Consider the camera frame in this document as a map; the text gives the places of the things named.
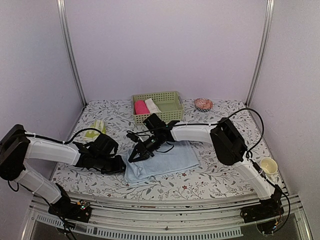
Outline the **light blue towel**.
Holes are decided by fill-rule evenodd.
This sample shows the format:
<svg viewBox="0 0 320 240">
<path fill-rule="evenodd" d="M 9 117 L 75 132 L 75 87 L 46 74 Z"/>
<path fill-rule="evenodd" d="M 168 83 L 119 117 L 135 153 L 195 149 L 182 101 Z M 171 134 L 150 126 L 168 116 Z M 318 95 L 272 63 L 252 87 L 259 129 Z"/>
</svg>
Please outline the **light blue towel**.
<svg viewBox="0 0 320 240">
<path fill-rule="evenodd" d="M 193 170 L 200 166 L 200 162 L 188 141 L 173 143 L 174 147 L 165 152 L 168 145 L 160 147 L 160 152 L 155 152 L 153 157 L 146 160 L 129 162 L 133 150 L 129 150 L 123 157 L 126 165 L 124 180 L 129 184 L 140 184 L 147 182 L 152 177 L 159 177 L 167 174 L 175 174 Z"/>
</svg>

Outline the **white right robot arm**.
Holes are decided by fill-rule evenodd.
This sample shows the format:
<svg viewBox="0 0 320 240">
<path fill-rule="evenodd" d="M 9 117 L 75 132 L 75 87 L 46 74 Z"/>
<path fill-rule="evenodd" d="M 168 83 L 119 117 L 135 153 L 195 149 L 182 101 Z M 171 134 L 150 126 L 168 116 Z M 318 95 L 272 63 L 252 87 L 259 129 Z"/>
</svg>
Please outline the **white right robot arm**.
<svg viewBox="0 0 320 240">
<path fill-rule="evenodd" d="M 283 191 L 272 183 L 262 167 L 252 157 L 244 138 L 229 117 L 223 117 L 217 123 L 180 123 L 172 120 L 162 121 L 155 113 L 144 120 L 150 136 L 142 140 L 143 132 L 127 131 L 127 137 L 136 145 L 128 159 L 130 163 L 140 162 L 153 157 L 165 143 L 192 141 L 213 145 L 216 157 L 225 166 L 231 166 L 255 190 L 259 203 L 243 207 L 240 216 L 245 223 L 280 217 L 284 214 L 281 202 Z"/>
</svg>

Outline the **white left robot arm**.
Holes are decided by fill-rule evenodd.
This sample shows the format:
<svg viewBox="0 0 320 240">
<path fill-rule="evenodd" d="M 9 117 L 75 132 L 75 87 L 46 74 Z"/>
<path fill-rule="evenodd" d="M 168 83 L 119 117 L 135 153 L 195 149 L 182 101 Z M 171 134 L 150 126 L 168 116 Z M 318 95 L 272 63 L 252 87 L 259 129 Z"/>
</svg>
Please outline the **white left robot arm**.
<svg viewBox="0 0 320 240">
<path fill-rule="evenodd" d="M 61 185 L 43 177 L 27 160 L 62 163 L 111 175 L 124 171 L 126 167 L 122 157 L 117 154 L 118 147 L 115 140 L 102 132 L 88 143 L 73 139 L 59 141 L 27 132 L 22 125 L 16 124 L 0 141 L 0 177 L 45 199 L 49 214 L 63 220 L 87 223 L 92 212 L 90 203 L 85 200 L 73 203 Z"/>
</svg>

